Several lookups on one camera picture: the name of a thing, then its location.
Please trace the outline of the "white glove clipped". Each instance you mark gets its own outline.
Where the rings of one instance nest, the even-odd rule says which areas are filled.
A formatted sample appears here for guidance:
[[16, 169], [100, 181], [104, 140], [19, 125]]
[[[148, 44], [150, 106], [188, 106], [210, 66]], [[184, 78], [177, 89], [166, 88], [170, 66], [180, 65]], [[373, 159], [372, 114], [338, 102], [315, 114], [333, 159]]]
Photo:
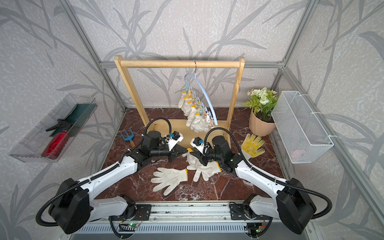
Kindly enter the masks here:
[[194, 117], [195, 118], [190, 125], [191, 129], [194, 130], [196, 133], [207, 133], [209, 131], [209, 124], [207, 120], [200, 116], [199, 113], [195, 113]]
[[186, 103], [186, 107], [185, 107], [185, 111], [184, 111], [184, 114], [186, 117], [189, 116], [189, 114], [191, 113], [191, 111], [195, 108], [195, 104], [193, 101], [188, 101]]
[[188, 95], [188, 93], [187, 93], [186, 91], [183, 91], [183, 92], [182, 92], [182, 97], [180, 98], [179, 103], [178, 103], [178, 108], [179, 108], [179, 109], [183, 106], [183, 104], [184, 104], [184, 102], [185, 102], [185, 97], [186, 97], [187, 95]]

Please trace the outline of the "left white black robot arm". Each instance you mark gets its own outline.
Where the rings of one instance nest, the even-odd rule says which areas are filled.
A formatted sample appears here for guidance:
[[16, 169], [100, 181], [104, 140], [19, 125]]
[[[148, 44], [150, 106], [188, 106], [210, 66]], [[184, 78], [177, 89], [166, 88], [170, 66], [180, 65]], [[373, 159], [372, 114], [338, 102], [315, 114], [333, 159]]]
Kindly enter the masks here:
[[97, 196], [150, 164], [153, 158], [166, 157], [171, 162], [186, 153], [187, 149], [179, 144], [183, 139], [177, 131], [164, 138], [158, 131], [144, 134], [142, 142], [113, 165], [78, 181], [65, 180], [56, 195], [38, 210], [37, 224], [59, 226], [66, 234], [72, 234], [88, 222], [123, 215], [130, 204], [127, 197], [97, 200]]

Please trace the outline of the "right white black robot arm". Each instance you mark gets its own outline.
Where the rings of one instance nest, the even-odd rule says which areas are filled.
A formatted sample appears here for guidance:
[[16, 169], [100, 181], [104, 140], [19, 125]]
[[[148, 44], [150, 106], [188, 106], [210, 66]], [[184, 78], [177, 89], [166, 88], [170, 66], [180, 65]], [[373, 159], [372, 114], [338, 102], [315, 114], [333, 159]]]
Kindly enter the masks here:
[[310, 222], [328, 214], [332, 201], [327, 196], [304, 188], [292, 178], [286, 180], [274, 176], [250, 162], [251, 158], [264, 153], [261, 137], [248, 134], [238, 154], [232, 152], [223, 136], [216, 136], [211, 143], [199, 137], [191, 140], [192, 155], [198, 160], [199, 170], [221, 170], [243, 179], [267, 194], [250, 196], [243, 203], [248, 218], [266, 216], [279, 219], [293, 233], [301, 234]]

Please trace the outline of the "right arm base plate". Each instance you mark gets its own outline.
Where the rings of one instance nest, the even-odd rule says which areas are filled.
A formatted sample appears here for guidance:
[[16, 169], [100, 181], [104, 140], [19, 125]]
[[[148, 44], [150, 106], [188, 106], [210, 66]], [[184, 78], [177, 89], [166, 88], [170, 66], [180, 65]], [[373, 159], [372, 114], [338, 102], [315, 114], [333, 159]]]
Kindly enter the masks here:
[[268, 222], [271, 219], [271, 217], [269, 216], [247, 216], [242, 203], [238, 204], [235, 202], [229, 202], [228, 207], [230, 209], [231, 220], [234, 221]]

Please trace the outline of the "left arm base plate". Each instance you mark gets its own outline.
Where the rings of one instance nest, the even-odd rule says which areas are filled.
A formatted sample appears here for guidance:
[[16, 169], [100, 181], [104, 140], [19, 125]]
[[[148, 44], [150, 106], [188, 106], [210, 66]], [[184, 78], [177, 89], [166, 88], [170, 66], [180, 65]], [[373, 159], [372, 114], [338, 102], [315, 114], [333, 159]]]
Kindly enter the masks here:
[[112, 221], [148, 221], [151, 214], [152, 205], [139, 204], [129, 205], [128, 208], [120, 216], [112, 216]]

